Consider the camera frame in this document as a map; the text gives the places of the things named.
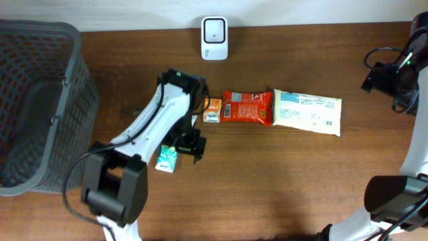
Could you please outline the red candy bag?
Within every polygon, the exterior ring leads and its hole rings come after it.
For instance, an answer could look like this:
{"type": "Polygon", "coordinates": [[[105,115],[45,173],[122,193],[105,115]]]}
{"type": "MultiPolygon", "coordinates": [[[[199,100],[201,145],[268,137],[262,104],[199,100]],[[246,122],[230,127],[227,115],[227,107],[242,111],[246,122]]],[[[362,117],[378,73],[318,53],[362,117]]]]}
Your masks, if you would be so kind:
{"type": "Polygon", "coordinates": [[[273,92],[244,93],[223,91],[221,122],[259,123],[272,126],[273,92]]]}

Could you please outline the yellow wet wipes pack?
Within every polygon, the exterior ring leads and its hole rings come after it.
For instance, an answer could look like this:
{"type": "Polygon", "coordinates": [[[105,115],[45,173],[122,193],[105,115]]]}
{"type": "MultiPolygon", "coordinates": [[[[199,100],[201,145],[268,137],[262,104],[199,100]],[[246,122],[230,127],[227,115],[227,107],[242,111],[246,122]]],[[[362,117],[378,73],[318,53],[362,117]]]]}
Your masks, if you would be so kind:
{"type": "Polygon", "coordinates": [[[341,136],[342,99],[273,90],[273,125],[341,136]]]}

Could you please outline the orange Kleenex tissue pack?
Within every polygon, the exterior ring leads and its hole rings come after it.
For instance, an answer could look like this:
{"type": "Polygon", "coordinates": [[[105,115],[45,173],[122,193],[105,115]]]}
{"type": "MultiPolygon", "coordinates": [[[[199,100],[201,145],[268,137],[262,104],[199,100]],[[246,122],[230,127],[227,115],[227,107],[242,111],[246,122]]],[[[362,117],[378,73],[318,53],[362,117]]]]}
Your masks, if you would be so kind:
{"type": "Polygon", "coordinates": [[[206,98],[203,112],[204,123],[221,122],[222,100],[218,98],[206,98]]]}

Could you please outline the green Kleenex tissue pack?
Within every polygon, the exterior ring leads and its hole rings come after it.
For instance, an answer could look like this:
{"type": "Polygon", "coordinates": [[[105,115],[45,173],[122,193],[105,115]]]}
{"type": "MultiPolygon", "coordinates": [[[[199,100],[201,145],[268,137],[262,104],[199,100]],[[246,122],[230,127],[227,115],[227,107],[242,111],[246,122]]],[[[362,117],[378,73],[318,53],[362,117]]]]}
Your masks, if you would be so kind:
{"type": "Polygon", "coordinates": [[[174,147],[162,145],[156,162],[155,169],[167,173],[173,173],[178,159],[178,152],[174,147]]]}

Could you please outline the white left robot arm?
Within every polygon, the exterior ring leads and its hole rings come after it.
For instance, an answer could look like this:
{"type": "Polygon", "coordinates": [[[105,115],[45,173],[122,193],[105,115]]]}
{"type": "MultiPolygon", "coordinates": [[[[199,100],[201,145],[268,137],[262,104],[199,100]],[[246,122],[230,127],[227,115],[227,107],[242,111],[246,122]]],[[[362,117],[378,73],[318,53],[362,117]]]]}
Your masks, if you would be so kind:
{"type": "Polygon", "coordinates": [[[203,157],[206,138],[194,122],[209,95],[206,79],[170,69],[134,122],[107,145],[94,143],[84,156],[81,200],[107,240],[140,240],[137,219],[148,198],[147,166],[165,145],[203,157]]]}

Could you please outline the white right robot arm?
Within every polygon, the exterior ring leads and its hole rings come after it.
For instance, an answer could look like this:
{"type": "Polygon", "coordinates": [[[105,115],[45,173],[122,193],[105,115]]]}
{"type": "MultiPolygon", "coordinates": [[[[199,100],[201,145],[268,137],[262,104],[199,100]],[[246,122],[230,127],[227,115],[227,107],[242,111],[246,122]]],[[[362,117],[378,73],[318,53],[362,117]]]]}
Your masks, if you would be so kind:
{"type": "Polygon", "coordinates": [[[427,227],[427,13],[411,22],[396,60],[377,62],[361,88],[392,97],[392,110],[412,114],[415,124],[407,156],[397,175],[373,177],[364,205],[345,221],[327,225],[317,241],[389,240],[393,234],[427,227]]]}

